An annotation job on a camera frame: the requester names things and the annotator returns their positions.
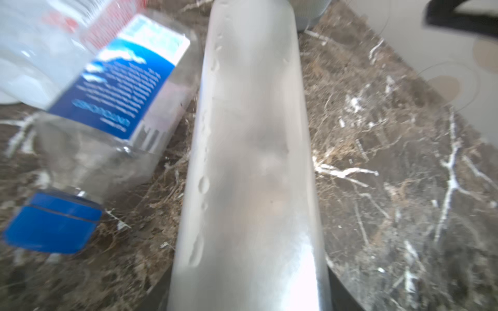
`blue label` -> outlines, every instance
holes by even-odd
[[[140,44],[146,35],[164,42],[164,35],[157,38],[157,32],[151,32],[147,23],[159,24],[138,15],[123,30],[124,40],[118,36],[97,57],[85,67],[73,85],[55,102],[49,112],[94,127],[121,139],[129,139],[150,104],[171,74],[175,65],[165,59],[166,52],[152,52],[150,40]],[[168,38],[178,41],[185,37],[168,30]],[[168,42],[171,53],[172,40]],[[172,60],[175,64],[188,47],[189,41],[183,45],[182,51]]]

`countertop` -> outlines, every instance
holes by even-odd
[[[211,1],[149,6],[205,40]],[[497,150],[342,2],[299,43],[329,267],[367,311],[497,310]],[[153,179],[105,204],[85,250],[0,243],[1,311],[140,303],[173,260],[195,106]],[[0,229],[49,182],[35,118],[0,106]]]

